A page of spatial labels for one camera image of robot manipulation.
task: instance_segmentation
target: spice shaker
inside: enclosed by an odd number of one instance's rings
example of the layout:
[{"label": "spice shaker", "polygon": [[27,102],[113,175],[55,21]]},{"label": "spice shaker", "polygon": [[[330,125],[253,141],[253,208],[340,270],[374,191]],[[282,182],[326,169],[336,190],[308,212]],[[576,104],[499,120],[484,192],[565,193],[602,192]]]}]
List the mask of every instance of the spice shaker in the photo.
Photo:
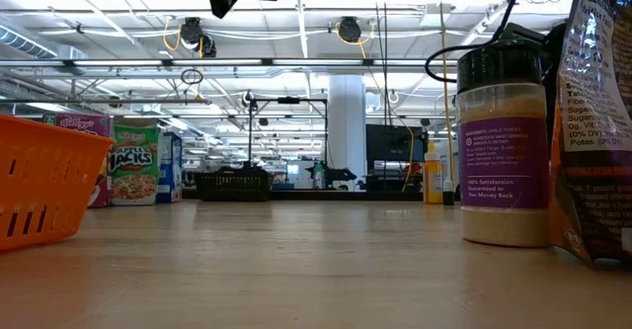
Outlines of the spice shaker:
[{"label": "spice shaker", "polygon": [[537,50],[501,41],[463,55],[456,110],[463,237],[547,246],[546,102]]}]

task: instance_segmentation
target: kellogg's logo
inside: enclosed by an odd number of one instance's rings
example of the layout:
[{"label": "kellogg's logo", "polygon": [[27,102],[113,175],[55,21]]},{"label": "kellogg's logo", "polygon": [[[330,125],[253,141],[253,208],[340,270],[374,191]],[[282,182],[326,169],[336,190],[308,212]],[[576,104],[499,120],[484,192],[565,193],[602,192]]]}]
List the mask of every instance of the kellogg's logo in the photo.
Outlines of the kellogg's logo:
[{"label": "kellogg's logo", "polygon": [[95,123],[92,121],[82,121],[79,118],[66,118],[59,122],[59,126],[61,127],[73,127],[79,130],[87,129],[94,125]]},{"label": "kellogg's logo", "polygon": [[133,141],[142,141],[145,139],[144,133],[135,133],[131,131],[121,131],[118,133],[119,139],[133,140]]}]

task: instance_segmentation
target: wooden table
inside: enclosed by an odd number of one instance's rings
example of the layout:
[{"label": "wooden table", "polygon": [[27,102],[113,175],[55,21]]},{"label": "wooden table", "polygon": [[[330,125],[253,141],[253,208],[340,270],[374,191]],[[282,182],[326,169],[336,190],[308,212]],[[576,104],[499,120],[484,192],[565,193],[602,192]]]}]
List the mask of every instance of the wooden table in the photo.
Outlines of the wooden table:
[{"label": "wooden table", "polygon": [[270,202],[90,210],[0,255],[0,327],[631,328],[632,278],[469,243],[459,211]]}]

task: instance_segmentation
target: white column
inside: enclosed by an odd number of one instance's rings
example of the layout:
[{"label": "white column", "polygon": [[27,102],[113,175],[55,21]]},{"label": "white column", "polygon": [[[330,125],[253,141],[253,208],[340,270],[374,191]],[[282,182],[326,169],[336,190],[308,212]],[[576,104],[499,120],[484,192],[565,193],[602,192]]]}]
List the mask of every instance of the white column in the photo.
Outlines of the white column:
[{"label": "white column", "polygon": [[[348,168],[363,180],[366,175],[366,88],[361,75],[329,77],[329,167]],[[354,183],[347,184],[349,190]]]}]

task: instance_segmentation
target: industrial ceiling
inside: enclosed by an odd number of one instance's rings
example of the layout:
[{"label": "industrial ceiling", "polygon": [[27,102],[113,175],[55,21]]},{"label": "industrial ceiling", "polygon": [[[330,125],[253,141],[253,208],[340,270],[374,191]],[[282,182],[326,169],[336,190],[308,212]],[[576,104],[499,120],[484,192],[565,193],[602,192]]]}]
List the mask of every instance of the industrial ceiling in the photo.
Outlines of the industrial ceiling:
[{"label": "industrial ceiling", "polygon": [[[398,116],[406,117],[398,119],[398,123],[419,124],[421,117],[430,117],[434,137],[441,139],[445,127],[443,84],[428,78],[422,67],[425,58],[441,47],[439,12],[442,9],[444,13],[447,45],[477,43],[491,36],[503,17],[506,0],[442,0],[442,5],[439,2],[240,0],[219,20],[210,12],[208,0],[0,0],[0,58],[39,58],[44,63],[0,63],[0,99],[181,99],[160,107],[151,103],[122,108],[103,103],[0,105],[0,112],[36,115],[42,109],[70,108],[130,118],[178,115],[183,117],[175,126],[186,129],[184,137],[190,142],[191,157],[208,152],[226,157],[239,153],[247,143],[243,132],[247,121],[241,119],[245,92],[250,91],[257,98],[327,98],[330,74],[360,73],[368,94],[379,95],[385,81],[381,66],[383,59],[388,58],[393,59],[388,70],[391,105]],[[568,17],[571,2],[519,0],[511,22],[545,34]],[[210,61],[208,65],[191,62],[198,59],[198,54],[178,43],[178,26],[188,17],[201,18],[200,26],[215,43],[217,56],[214,60],[205,59]],[[361,39],[366,41],[364,52],[357,44],[346,44],[339,38],[337,26],[343,17],[356,18]],[[11,45],[3,39],[2,27],[36,42],[39,55],[34,54],[36,48],[16,48],[15,42]],[[46,67],[50,61],[44,56],[47,51],[55,51],[55,56],[49,56],[52,59],[123,62]],[[362,62],[363,53],[369,63]],[[452,77],[458,56],[447,57]],[[140,62],[125,65],[131,59]],[[181,62],[160,62],[171,59]],[[181,83],[181,75],[191,67],[202,71],[204,79],[187,87]],[[453,95],[455,86],[449,85],[448,89]],[[198,98],[211,104],[184,103],[185,98],[187,102]],[[377,98],[374,105],[376,108],[367,110],[368,122],[383,123],[380,118],[384,103]],[[255,154],[321,154],[324,122],[315,106],[270,104],[260,117],[265,115],[280,118],[270,118],[267,126],[257,125],[260,139]]]}]

